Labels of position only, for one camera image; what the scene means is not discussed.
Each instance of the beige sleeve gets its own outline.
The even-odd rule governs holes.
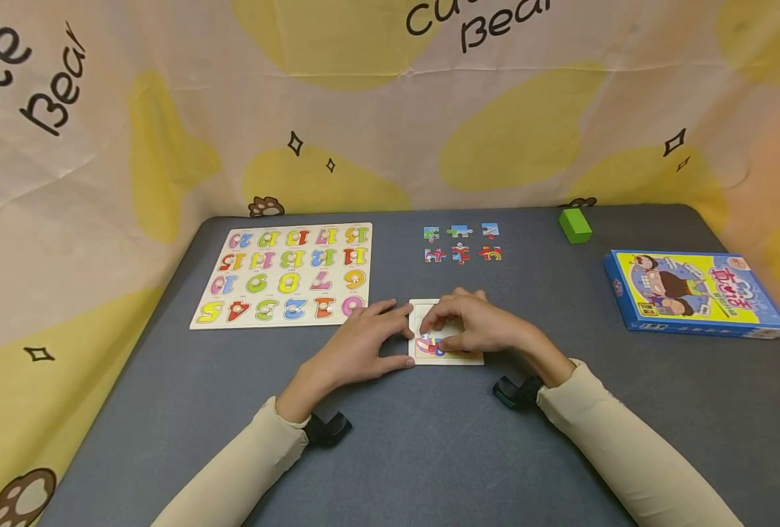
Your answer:
[[[308,445],[302,428],[279,417],[275,397],[170,501],[153,527],[237,527]]]
[[[583,362],[536,402],[641,527],[740,526],[732,510],[677,450],[603,387]]]

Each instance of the blue box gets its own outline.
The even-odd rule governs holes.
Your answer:
[[[743,256],[611,250],[607,276],[634,332],[780,337],[780,311]]]

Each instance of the small jigsaw puzzle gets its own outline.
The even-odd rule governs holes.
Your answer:
[[[425,227],[423,229],[423,238],[428,240],[428,243],[433,244],[434,240],[440,239],[439,227]]]
[[[457,261],[460,265],[463,265],[463,262],[466,262],[469,259],[469,248],[458,242],[457,245],[451,249],[451,259]]]
[[[452,238],[468,238],[472,234],[472,229],[466,225],[452,225],[446,229],[446,233],[451,234]]]
[[[425,250],[425,263],[440,263],[444,256],[447,256],[447,253],[444,253],[442,249],[439,247],[436,249],[426,249]]]
[[[446,322],[439,332],[419,333],[422,319],[428,315],[431,307],[437,304],[439,299],[412,299],[413,312],[409,317],[410,329],[415,337],[408,343],[408,355],[416,360],[417,365],[443,365],[443,366],[481,366],[484,364],[484,355],[479,351],[462,351],[462,353],[444,353],[438,344],[440,340],[459,334],[463,331],[460,321]]]
[[[484,234],[485,237],[488,237],[490,239],[495,239],[496,236],[500,235],[498,231],[498,224],[481,223],[481,233]]]
[[[497,245],[490,247],[484,245],[484,249],[478,251],[479,256],[484,256],[484,260],[501,260],[501,248]]]

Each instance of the sparkle star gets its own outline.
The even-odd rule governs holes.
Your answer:
[[[293,150],[293,153],[299,157],[299,151],[302,148],[302,140],[296,137],[296,132],[290,131],[290,140],[287,143],[289,149]]]
[[[674,135],[673,138],[668,139],[665,142],[665,154],[662,155],[662,157],[666,157],[668,154],[671,154],[674,150],[678,149],[679,146],[682,146],[686,142],[686,129],[683,128],[680,130],[680,133],[677,135]]]
[[[24,351],[33,359],[33,362],[55,361],[55,357],[48,353],[47,348],[24,348]]]

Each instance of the table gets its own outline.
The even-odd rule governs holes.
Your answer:
[[[586,209],[594,229],[570,245],[560,209],[217,217],[200,227],[118,383],[48,506],[42,527],[149,526],[212,456],[281,392],[336,327],[189,331],[232,228],[372,222],[371,301],[432,298],[457,285],[541,327],[590,365],[662,434],[748,526],[780,526],[780,339],[624,329],[602,266],[606,251],[724,250],[685,206]],[[502,261],[425,264],[423,227],[497,222]],[[449,251],[453,242],[435,244]],[[401,338],[384,354],[405,354]],[[267,493],[247,526],[632,526],[580,452],[539,410],[491,395],[514,357],[429,367],[348,387],[324,400],[352,432],[311,449]]]

